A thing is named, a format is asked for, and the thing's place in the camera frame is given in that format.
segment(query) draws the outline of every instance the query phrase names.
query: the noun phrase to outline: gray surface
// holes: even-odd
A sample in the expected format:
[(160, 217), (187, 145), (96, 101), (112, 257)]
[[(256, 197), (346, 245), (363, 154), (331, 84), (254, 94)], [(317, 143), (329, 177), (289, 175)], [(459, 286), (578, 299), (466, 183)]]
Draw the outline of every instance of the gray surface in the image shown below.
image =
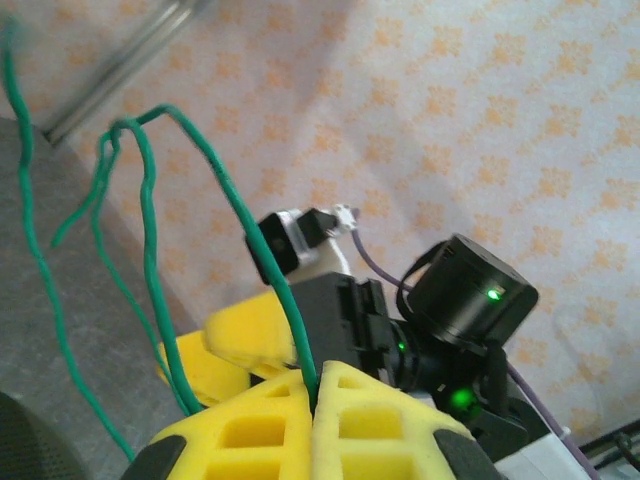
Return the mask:
[[(20, 143), (14, 122), (0, 119), (0, 390), (48, 418), (80, 452), (95, 479), (117, 479), (127, 460), (73, 386), (59, 353), (49, 300), (29, 255), (17, 182)], [(78, 162), (53, 155), (37, 135), (32, 167), (36, 225), (46, 246), (86, 194)], [(116, 265), (153, 319), (144, 281), (106, 235)], [(172, 393), (154, 374), (150, 344), (95, 253), (83, 221), (55, 251), (45, 249), (64, 305), (67, 332), (86, 382), (136, 451), (181, 418)]]

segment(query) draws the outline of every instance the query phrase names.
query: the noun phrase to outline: yellow foam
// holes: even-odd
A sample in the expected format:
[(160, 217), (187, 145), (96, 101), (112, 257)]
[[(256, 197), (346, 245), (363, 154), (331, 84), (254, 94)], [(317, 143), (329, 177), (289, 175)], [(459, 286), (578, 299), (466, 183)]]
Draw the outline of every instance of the yellow foam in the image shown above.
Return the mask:
[(340, 362), (326, 362), (315, 412), (313, 480), (455, 480), (439, 429), (471, 433), (449, 415)]
[[(177, 338), (182, 365), (196, 398), (203, 405), (211, 407), (249, 388), (249, 373), (233, 365), (204, 348), (201, 331), (182, 335)], [(160, 344), (160, 354), (167, 360), (164, 347)], [(158, 375), (167, 383), (162, 370)]]
[(187, 445), (169, 480), (307, 480), (311, 413), (299, 370), (264, 382), (160, 432)]
[(204, 342), (211, 353), (265, 379), (296, 361), (291, 330), (273, 291), (212, 314)]

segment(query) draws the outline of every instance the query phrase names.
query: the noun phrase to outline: green wire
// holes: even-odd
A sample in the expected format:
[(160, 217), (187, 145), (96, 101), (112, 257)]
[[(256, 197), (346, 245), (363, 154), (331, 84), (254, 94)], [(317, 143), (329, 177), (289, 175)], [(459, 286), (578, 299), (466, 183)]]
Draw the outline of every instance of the green wire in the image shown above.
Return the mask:
[(80, 374), (80, 371), (78, 370), (78, 366), (76, 365), (76, 362), (73, 358), (73, 353), (71, 352), (67, 334), (65, 332), (64, 312), (62, 310), (62, 304), (58, 296), (55, 282), (53, 280), (51, 271), (49, 270), (49, 266), (47, 265), (47, 262), (44, 259), (42, 251), (40, 250), (40, 247), (38, 245), (38, 238), (35, 232), (33, 218), (33, 190), (31, 187), (31, 178), (29, 176), (29, 167), (31, 166), (34, 153), (34, 138), (33, 131), (31, 130), (32, 127), (29, 109), (24, 101), (24, 98), (22, 97), (20, 87), (18, 86), (15, 63), (11, 52), (12, 38), (15, 34), (17, 23), (15, 19), (9, 18), (8, 20), (6, 20), (4, 27), (4, 35), (6, 35), (6, 37), (4, 38), (2, 45), (4, 67), (3, 85), (7, 94), (7, 98), (9, 99), (9, 103), (11, 104), (11, 107), (16, 114), (20, 131), (20, 139), (22, 141), (22, 153), (20, 156), (20, 165), (18, 168), (18, 178), (20, 182), (20, 193), (23, 202), (23, 223), (25, 235), (27, 237), (27, 245), (29, 247), (29, 250), (31, 251), (32, 256), (36, 260), (38, 269), (40, 270), (40, 275), (42, 276), (42, 279), (44, 281), (47, 295), (49, 296), (49, 299), (53, 306), (56, 335), (58, 337), (58, 343), (60, 344), (60, 350), (65, 358), (65, 361), (67, 362), (67, 367), (69, 369), (71, 379), (75, 383), (78, 391), (87, 400), (94, 413), (98, 416), (104, 428), (109, 432), (113, 440), (118, 444), (127, 458), (131, 461), (135, 457), (133, 450), (127, 444), (122, 435), (120, 435), (113, 423), (111, 423), (111, 420), (109, 420), (109, 417), (100, 406), (100, 403), (89, 390), (87, 384), (82, 378), (82, 375)]
[[(180, 361), (180, 352), (176, 342), (176, 334), (171, 323), (171, 315), (169, 307), (162, 291), (162, 284), (158, 277), (157, 256), (158, 256), (158, 233), (155, 219), (155, 208), (153, 205), (153, 188), (156, 181), (156, 167), (153, 156), (153, 150), (147, 134), (142, 127), (133, 119), (116, 120), (109, 130), (109, 137), (113, 151), (117, 156), (120, 151), (120, 131), (130, 130), (138, 143), (142, 161), (144, 164), (144, 174), (142, 185), (140, 186), (140, 206), (142, 209), (142, 222), (144, 224), (144, 276), (147, 282), (147, 289), (153, 304), (153, 310), (158, 323), (158, 330), (164, 343), (164, 349), (167, 354), (167, 362), (171, 377), (175, 383), (180, 398), (188, 408), (189, 412), (194, 414), (202, 410), (200, 402), (191, 390), (191, 386), (187, 381), (187, 377)], [(108, 166), (109, 170), (113, 168), (112, 162)]]
[(195, 125), (178, 108), (172, 105), (159, 105), (149, 112), (139, 116), (137, 121), (140, 125), (144, 125), (162, 115), (168, 115), (171, 117), (191, 139), (193, 144), (203, 153), (207, 162), (211, 166), (218, 183), (222, 187), (227, 200), (238, 216), (238, 219), (240, 220), (240, 223), (247, 235), (247, 240), (249, 241), (253, 251), (256, 252), (257, 257), (266, 272), (267, 279), (273, 286), (273, 289), (282, 304), (282, 309), (284, 310), (287, 320), (289, 321), (291, 334), (293, 335), (293, 340), (298, 353), (300, 369), (302, 370), (302, 377), (309, 393), (311, 410), (315, 410), (318, 396), (318, 376), (313, 363), (313, 356), (311, 354), (311, 347), (309, 346), (309, 339), (307, 338), (307, 331), (305, 329), (300, 310), (298, 309), (298, 305), (296, 304), (293, 293), (291, 292), (291, 288), (282, 274), (282, 271), (280, 270), (280, 267), (278, 266), (278, 263), (276, 262), (276, 259), (264, 238), (264, 235), (260, 231), (258, 224), (233, 184), (233, 181), (231, 180), (231, 177), (220, 160), (217, 152), (198, 131)]
[(167, 379), (167, 382), (169, 383), (169, 386), (171, 387), (171, 390), (173, 391), (173, 394), (176, 398), (176, 402), (178, 403), (178, 406), (180, 407), (182, 412), (185, 414), (185, 416), (189, 416), (190, 412), (187, 409), (184, 402), (182, 401), (182, 398), (180, 397), (178, 390), (176, 389), (176, 386), (171, 377), (171, 372), (169, 371), (169, 368), (167, 367), (166, 362), (164, 361), (164, 359), (162, 358), (162, 355), (160, 354), (160, 348), (159, 348), (160, 341), (158, 340), (158, 337), (155, 331), (153, 330), (151, 323), (147, 319), (147, 316), (145, 315), (144, 310), (142, 309), (140, 304), (136, 301), (134, 295), (131, 293), (131, 290), (129, 289), (125, 281), (120, 276), (118, 269), (116, 268), (115, 264), (111, 260), (111, 257), (107, 253), (104, 245), (104, 237), (102, 235), (102, 229), (100, 228), (100, 213), (102, 211), (102, 205), (106, 198), (106, 192), (107, 192), (111, 172), (113, 171), (113, 165), (115, 164), (115, 161), (116, 161), (116, 155), (115, 155), (116, 152), (112, 152), (112, 154), (107, 158), (105, 150), (106, 150), (106, 144), (108, 143), (108, 138), (104, 136), (99, 143), (100, 144), (98, 149), (98, 163), (96, 164), (96, 169), (95, 169), (93, 182), (92, 182), (89, 195), (84, 200), (84, 202), (80, 205), (80, 207), (78, 207), (78, 209), (73, 214), (71, 214), (71, 216), (67, 218), (67, 220), (65, 220), (65, 222), (58, 228), (56, 234), (53, 237), (53, 240), (51, 241), (51, 246), (56, 247), (64, 240), (64, 237), (66, 236), (69, 229), (73, 226), (73, 224), (76, 221), (78, 221), (87, 212), (87, 210), (91, 206), (91, 203), (95, 201), (95, 204), (91, 212), (91, 229), (93, 231), (93, 236), (95, 239), (98, 255), (102, 259), (103, 265), (107, 268), (107, 270), (111, 274), (111, 278), (113, 279), (114, 283), (117, 285), (118, 289), (123, 294), (123, 296), (127, 299), (127, 301), (129, 302), (129, 305), (131, 305), (131, 308), (133, 309), (136, 316), (138, 317), (140, 324), (144, 328), (147, 334), (147, 337), (151, 342), (151, 346), (153, 347), (153, 355), (156, 359), (156, 362), (160, 367), (160, 369), (162, 370), (162, 373), (164, 373), (164, 376)]

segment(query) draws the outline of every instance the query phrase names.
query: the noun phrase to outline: patterned wallpaper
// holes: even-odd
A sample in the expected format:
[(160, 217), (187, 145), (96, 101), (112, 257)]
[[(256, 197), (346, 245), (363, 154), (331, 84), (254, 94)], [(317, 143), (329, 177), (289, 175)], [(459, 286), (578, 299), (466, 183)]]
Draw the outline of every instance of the patterned wallpaper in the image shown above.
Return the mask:
[[(639, 27), (637, 0), (220, 0), (72, 143), (92, 168), (110, 119), (169, 101), (257, 216), (360, 206), (363, 241), (395, 275), (470, 235), (539, 288), (508, 351), (587, 440), (640, 413)], [(53, 95), (33, 88), (34, 104)], [(202, 321), (262, 287), (205, 162), (170, 123), (149, 131), (162, 269)], [(128, 146), (111, 201), (141, 238)]]

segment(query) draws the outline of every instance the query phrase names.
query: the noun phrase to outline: purple wire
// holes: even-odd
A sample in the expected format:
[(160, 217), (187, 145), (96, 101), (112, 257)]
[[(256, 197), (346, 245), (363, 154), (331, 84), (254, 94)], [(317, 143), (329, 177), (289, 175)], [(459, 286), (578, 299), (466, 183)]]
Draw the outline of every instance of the purple wire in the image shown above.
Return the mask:
[[(360, 238), (360, 233), (358, 233), (358, 230), (353, 230), (351, 232), (351, 237), (353, 238), (353, 243), (356, 246), (356, 250), (362, 257), (364, 262), (367, 264), (367, 266), (371, 268), (371, 270), (373, 270), (380, 278), (386, 280), (387, 282), (394, 285), (395, 287), (400, 287), (400, 281), (397, 278), (389, 275), (386, 271), (384, 271), (373, 260), (373, 258), (369, 256), (366, 249), (364, 248), (364, 245), (362, 244), (362, 239)], [(411, 290), (411, 287), (409, 287), (408, 285), (405, 285), (405, 290), (409, 291)], [(564, 430), (562, 429), (558, 421), (551, 414), (549, 409), (544, 406), (544, 403), (542, 403), (542, 400), (540, 400), (540, 398), (533, 391), (533, 388), (531, 387), (531, 385), (527, 383), (527, 381), (522, 377), (522, 375), (520, 375), (520, 373), (516, 370), (516, 368), (513, 365), (509, 363), (508, 366), (509, 366), (509, 375), (511, 375), (511, 378), (513, 378), (513, 381), (520, 387), (520, 389), (525, 394), (525, 396), (529, 399), (531, 404), (536, 408), (536, 410), (538, 410), (538, 412), (540, 413), (540, 416), (545, 420), (545, 422), (547, 422), (547, 425), (549, 425), (549, 428), (551, 429), (551, 431), (560, 439), (560, 441), (564, 444), (567, 450), (569, 450), (569, 453), (573, 455), (573, 458), (575, 458), (576, 461), (580, 464), (580, 466), (585, 470), (587, 475), (589, 475), (589, 478), (591, 478), (592, 480), (597, 480), (599, 477), (596, 469), (593, 467), (593, 465), (591, 465), (591, 463), (589, 463), (589, 460), (587, 459), (587, 457), (585, 457), (585, 455), (578, 448), (578, 446), (571, 440), (571, 438), (568, 435), (564, 434)]]

